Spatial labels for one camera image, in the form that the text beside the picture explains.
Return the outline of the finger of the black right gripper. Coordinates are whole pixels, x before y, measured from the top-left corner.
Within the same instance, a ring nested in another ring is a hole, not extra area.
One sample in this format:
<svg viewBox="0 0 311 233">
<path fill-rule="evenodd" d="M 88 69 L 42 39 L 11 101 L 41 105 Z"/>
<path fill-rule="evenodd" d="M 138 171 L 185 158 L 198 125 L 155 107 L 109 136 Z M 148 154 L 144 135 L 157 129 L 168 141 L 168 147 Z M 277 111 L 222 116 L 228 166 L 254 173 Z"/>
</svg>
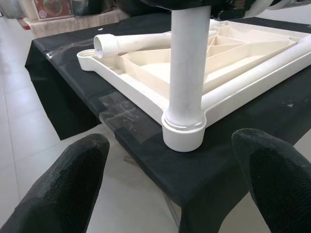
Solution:
<svg viewBox="0 0 311 233">
<path fill-rule="evenodd" d="M 203 6 L 211 6 L 210 0 L 142 0 L 143 3 L 167 10 L 185 10 Z"/>
</svg>

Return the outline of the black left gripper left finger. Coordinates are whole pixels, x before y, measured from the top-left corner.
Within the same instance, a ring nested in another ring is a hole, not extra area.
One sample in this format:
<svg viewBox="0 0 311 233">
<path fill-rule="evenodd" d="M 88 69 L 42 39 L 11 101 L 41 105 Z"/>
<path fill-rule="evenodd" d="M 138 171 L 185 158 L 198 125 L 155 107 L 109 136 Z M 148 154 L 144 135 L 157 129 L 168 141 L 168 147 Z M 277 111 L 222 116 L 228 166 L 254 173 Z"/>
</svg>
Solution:
<svg viewBox="0 0 311 233">
<path fill-rule="evenodd" d="M 85 233 L 102 186 L 110 144 L 99 133 L 69 145 L 37 179 L 2 233 Z"/>
</svg>

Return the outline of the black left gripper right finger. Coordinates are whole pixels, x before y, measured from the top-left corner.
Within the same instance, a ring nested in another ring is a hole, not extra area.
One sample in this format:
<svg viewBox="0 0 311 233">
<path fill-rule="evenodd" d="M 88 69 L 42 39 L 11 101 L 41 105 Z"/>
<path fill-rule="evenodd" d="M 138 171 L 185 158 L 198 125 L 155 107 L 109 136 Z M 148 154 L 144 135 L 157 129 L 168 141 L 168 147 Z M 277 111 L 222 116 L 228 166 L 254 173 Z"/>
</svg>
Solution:
<svg viewBox="0 0 311 233">
<path fill-rule="evenodd" d="M 311 231 L 311 164 L 291 144 L 240 129 L 232 147 L 250 195 L 272 233 Z"/>
</svg>

